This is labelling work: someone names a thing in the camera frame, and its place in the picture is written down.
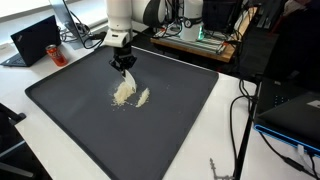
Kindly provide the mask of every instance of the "desk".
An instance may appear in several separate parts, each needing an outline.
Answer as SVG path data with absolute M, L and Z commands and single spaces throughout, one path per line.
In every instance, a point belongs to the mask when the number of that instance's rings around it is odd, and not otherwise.
M 257 12 L 257 8 L 250 8 L 248 11 L 248 15 L 243 19 L 243 21 L 240 24 L 239 32 L 244 35 L 247 31 L 247 28 L 249 27 L 249 24 L 254 17 L 254 15 Z M 214 51 L 208 51 L 204 49 L 195 48 L 192 46 L 186 46 L 181 42 L 173 41 L 170 38 L 160 38 L 160 39 L 154 39 L 151 38 L 150 41 L 154 44 L 178 49 L 183 52 L 189 52 L 192 54 L 196 54 L 199 56 L 204 56 L 207 58 L 215 59 L 222 62 L 230 62 L 233 54 L 235 53 L 235 48 L 233 48 L 231 45 L 227 45 L 224 49 L 224 51 L 221 54 L 216 54 Z
M 280 154 L 304 165 L 295 148 L 268 136 L 265 137 Z M 309 157 L 305 156 L 304 159 L 311 166 Z M 320 158 L 314 157 L 314 161 L 317 172 L 320 172 Z M 245 180 L 314 180 L 309 175 L 284 163 L 253 129 L 250 133 L 241 177 Z
M 60 46 L 60 49 L 69 64 L 92 52 L 85 49 L 73 51 L 67 45 Z M 27 87 L 59 69 L 47 56 L 30 68 L 0 67 L 0 101 L 15 112 L 27 115 L 16 128 L 53 179 L 109 179 L 24 93 Z M 210 158 L 216 164 L 218 175 L 232 175 L 234 160 L 229 133 L 229 108 L 232 100 L 240 95 L 238 83 L 238 79 L 220 74 L 164 179 L 212 180 Z M 250 94 L 256 89 L 249 82 L 245 82 L 245 87 Z M 248 118 L 247 100 L 240 99 L 235 103 L 233 115 L 236 117 L 234 135 L 239 150 Z

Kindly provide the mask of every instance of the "red can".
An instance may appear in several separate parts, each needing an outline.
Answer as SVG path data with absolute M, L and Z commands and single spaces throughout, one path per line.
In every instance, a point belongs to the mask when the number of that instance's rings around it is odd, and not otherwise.
M 68 63 L 67 59 L 54 44 L 46 47 L 46 51 L 57 66 L 64 66 Z

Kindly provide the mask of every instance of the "computer monitor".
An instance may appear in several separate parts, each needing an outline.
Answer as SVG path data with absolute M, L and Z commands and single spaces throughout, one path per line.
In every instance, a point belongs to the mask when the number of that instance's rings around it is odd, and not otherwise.
M 205 30 L 233 33 L 243 0 L 204 0 L 202 20 Z
M 80 35 L 76 24 L 74 23 L 71 13 L 64 0 L 49 0 L 50 4 L 60 22 L 73 34 L 76 40 L 69 41 L 73 49 L 83 48 L 87 35 Z M 91 40 L 86 41 L 86 46 L 92 45 Z

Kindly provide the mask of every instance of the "white cable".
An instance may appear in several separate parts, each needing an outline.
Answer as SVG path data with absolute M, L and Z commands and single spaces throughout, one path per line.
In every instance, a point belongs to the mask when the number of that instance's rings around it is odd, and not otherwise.
M 309 171 L 311 174 L 314 174 L 312 167 L 306 162 L 306 160 L 304 159 L 303 155 L 304 155 L 304 147 L 300 144 L 298 144 L 298 153 L 300 156 L 300 159 L 302 160 L 302 162 L 304 163 L 304 168 Z

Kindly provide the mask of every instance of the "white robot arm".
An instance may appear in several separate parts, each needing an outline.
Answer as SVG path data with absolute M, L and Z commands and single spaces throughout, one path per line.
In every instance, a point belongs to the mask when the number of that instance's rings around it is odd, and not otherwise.
M 132 20 L 159 27 L 165 18 L 165 0 L 106 0 L 109 29 L 102 45 L 114 47 L 110 64 L 122 72 L 133 66 Z

